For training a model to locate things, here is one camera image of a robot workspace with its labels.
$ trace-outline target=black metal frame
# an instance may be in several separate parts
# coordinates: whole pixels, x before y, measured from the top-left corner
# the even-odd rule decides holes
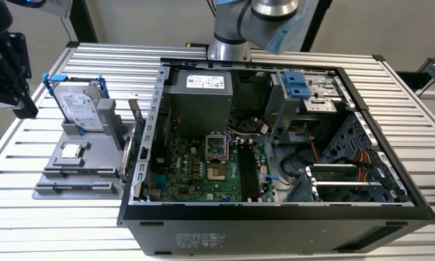
[[[309,52],[313,41],[317,36],[321,21],[324,20],[325,12],[330,7],[332,0],[318,0],[316,10],[313,11],[309,27],[305,32],[304,41],[301,44],[300,52]]]
[[[13,109],[19,119],[33,118],[38,109],[31,101],[26,79],[31,78],[26,40],[21,33],[0,34],[0,103]]]
[[[73,0],[69,20],[78,42],[98,43],[85,0]]]
[[[162,66],[171,68],[179,68],[185,70],[193,70],[197,63],[202,63],[201,60],[183,60],[162,58]],[[225,64],[225,67],[230,69],[229,63],[220,61],[208,61],[208,68],[214,67],[216,64]],[[384,206],[298,206],[293,203],[289,206],[187,206],[183,204],[151,206],[151,205],[127,205],[130,182],[127,180],[126,187],[122,195],[122,202],[119,207],[118,225],[122,226],[122,221],[147,221],[154,223],[154,226],[161,226],[165,220],[384,220],[385,226],[405,227],[408,223],[412,223],[405,229],[384,228],[364,235],[362,241],[350,242],[350,244],[334,249],[337,252],[364,252],[376,248],[381,243],[384,237],[392,238],[392,234],[402,236],[402,233],[409,233],[412,230],[418,229],[435,220],[435,213],[421,196],[418,189],[412,182],[409,175],[398,161],[398,158],[386,142],[385,136],[380,130],[380,126],[369,114],[368,107],[357,93],[357,90],[340,67],[322,67],[322,66],[289,66],[274,64],[257,64],[234,62],[234,64],[244,64],[246,68],[254,67],[266,69],[317,69],[317,70],[333,70],[341,79],[345,89],[356,103],[356,110],[361,112],[364,120],[370,127],[370,131],[376,137],[378,146],[384,154],[386,155],[392,166],[397,172],[398,178],[408,192],[408,198],[413,202],[414,207],[384,207]]]

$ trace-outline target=wire bundle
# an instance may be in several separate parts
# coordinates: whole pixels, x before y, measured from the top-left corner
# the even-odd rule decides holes
[[[361,163],[368,163],[370,164],[370,156],[366,153],[366,151],[362,148],[357,149],[357,154],[356,157],[353,159],[353,161],[356,162],[361,162]],[[366,178],[366,171],[364,171],[360,167],[357,168],[357,182],[365,182],[365,178]]]
[[[310,143],[310,150],[312,150],[312,158],[313,158],[313,163],[318,163],[318,158],[317,158],[317,153],[316,153],[316,148],[313,147],[313,142],[312,142],[313,138],[312,138],[312,132],[310,132],[310,136],[309,136],[309,143]]]

